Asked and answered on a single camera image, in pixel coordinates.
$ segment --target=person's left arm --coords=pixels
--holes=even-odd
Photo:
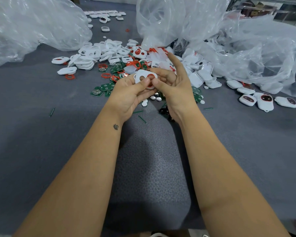
[[[150,79],[120,79],[89,133],[13,237],[100,236],[123,123],[156,90]]]

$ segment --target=person's left hand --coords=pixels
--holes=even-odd
[[[156,93],[156,89],[146,89],[150,82],[151,79],[147,77],[135,84],[133,74],[121,78],[115,84],[111,96],[105,104],[105,108],[116,113],[121,124],[123,124],[132,116],[134,109],[140,102]]]

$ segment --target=gray table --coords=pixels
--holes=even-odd
[[[124,44],[129,38],[141,41],[135,6],[91,1],[81,5],[84,10],[125,11],[124,21],[112,18],[106,24],[111,31],[105,36]],[[96,19],[92,24],[91,42],[102,41],[101,24]],[[0,67],[0,234],[11,234],[20,225],[107,100],[90,95],[107,82],[97,66],[78,70],[70,81],[56,73],[60,67],[51,64],[52,58],[75,53],[41,45],[22,63]],[[275,104],[274,111],[265,113],[247,107],[222,83],[218,89],[202,88],[206,103],[199,104],[200,109],[278,217],[296,218],[296,109]],[[158,114],[162,104],[138,106],[148,123],[133,115],[123,126],[105,234],[204,228],[181,131]],[[214,109],[204,111],[205,107]]]

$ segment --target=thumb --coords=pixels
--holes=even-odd
[[[155,78],[152,80],[152,84],[154,85],[155,88],[157,88],[159,91],[161,91],[164,94],[167,94],[167,92],[170,91],[170,86],[161,80]]]
[[[138,82],[137,84],[133,85],[132,89],[137,95],[139,92],[145,90],[149,86],[149,83],[150,83],[150,79],[146,77],[141,82]]]

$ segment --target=person's right arm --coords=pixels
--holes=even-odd
[[[152,83],[165,94],[170,115],[181,127],[198,205],[210,236],[289,237],[270,205],[201,114],[183,65],[174,55],[168,57],[177,75],[152,68],[159,78]]]

